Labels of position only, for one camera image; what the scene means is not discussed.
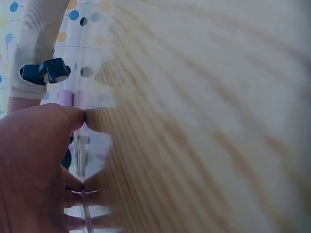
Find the hand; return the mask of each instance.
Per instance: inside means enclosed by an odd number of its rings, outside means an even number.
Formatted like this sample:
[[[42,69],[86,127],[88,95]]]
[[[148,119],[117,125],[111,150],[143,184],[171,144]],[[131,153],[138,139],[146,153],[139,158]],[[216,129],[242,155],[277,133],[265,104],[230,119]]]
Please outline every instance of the hand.
[[[0,232],[67,233],[85,221],[64,214],[81,204],[82,183],[61,167],[83,110],[45,104],[0,120]]]

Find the dark blue plastic clip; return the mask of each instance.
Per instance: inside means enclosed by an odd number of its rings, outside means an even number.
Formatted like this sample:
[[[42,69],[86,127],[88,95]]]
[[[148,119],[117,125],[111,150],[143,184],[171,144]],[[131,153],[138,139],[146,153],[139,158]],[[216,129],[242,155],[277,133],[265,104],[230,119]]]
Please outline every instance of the dark blue plastic clip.
[[[59,83],[69,77],[71,69],[62,58],[47,60],[39,65],[24,65],[19,74],[23,80],[44,86],[44,76],[48,74],[49,83]]]

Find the light wooden board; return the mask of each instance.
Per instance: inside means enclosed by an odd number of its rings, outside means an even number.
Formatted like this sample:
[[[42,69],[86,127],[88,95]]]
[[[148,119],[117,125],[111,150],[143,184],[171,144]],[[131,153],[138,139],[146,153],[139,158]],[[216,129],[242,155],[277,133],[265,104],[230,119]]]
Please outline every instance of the light wooden board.
[[[111,2],[111,53],[83,56],[94,75],[76,83],[89,157],[109,151],[105,227],[311,232],[310,4]]]

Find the beige sleeve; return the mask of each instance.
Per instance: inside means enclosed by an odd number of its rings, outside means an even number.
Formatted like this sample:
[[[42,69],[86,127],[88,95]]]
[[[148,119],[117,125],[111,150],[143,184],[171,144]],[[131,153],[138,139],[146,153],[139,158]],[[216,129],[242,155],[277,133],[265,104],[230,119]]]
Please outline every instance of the beige sleeve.
[[[44,98],[47,86],[23,81],[24,64],[40,64],[53,58],[54,46],[69,0],[28,0],[9,72],[9,96],[33,100]]]

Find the polka dot curtain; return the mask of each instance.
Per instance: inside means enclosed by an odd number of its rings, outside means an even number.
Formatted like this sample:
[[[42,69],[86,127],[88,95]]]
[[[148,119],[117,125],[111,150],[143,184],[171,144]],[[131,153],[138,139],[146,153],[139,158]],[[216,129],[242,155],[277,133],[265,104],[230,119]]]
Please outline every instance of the polka dot curtain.
[[[24,4],[25,0],[0,1],[0,118],[7,110],[8,71],[21,27]],[[59,92],[64,85],[77,91],[89,77],[95,75],[94,51],[104,50],[102,54],[110,54],[112,50],[113,35],[109,30],[112,18],[112,0],[70,1],[57,37],[54,56],[62,57],[72,72],[67,83],[48,85],[42,103],[58,102]]]

